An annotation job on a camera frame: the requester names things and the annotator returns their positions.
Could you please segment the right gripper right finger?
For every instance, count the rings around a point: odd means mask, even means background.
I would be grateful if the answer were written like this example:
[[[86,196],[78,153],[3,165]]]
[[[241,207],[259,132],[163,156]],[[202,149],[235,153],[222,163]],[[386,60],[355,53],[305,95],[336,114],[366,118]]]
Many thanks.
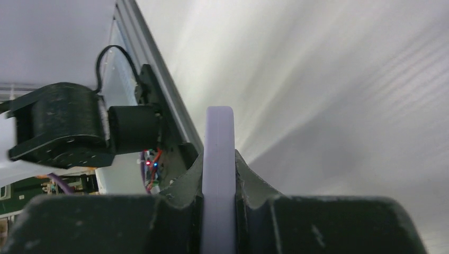
[[[384,196],[284,195],[236,153],[238,253],[426,253],[407,211]]]

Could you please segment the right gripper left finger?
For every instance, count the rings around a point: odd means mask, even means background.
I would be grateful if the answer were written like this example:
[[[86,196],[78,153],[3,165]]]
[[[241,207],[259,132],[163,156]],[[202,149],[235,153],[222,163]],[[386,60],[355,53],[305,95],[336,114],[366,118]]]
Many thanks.
[[[40,195],[1,253],[199,253],[203,157],[156,195]]]

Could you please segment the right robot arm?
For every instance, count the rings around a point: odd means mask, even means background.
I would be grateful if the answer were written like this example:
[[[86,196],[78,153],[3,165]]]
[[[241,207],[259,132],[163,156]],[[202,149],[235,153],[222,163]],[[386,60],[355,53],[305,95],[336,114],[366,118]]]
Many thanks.
[[[208,109],[211,145],[156,195],[41,195],[2,253],[425,253],[403,207],[386,197],[285,196],[233,150],[229,107]],[[82,85],[56,83],[8,104],[4,184],[157,145],[149,106],[105,108]]]

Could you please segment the lavender case phone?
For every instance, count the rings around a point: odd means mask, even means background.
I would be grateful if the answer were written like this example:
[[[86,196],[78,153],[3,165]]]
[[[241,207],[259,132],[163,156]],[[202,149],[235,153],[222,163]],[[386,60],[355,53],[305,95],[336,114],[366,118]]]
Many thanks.
[[[203,153],[201,253],[236,252],[234,113],[229,106],[206,111]]]

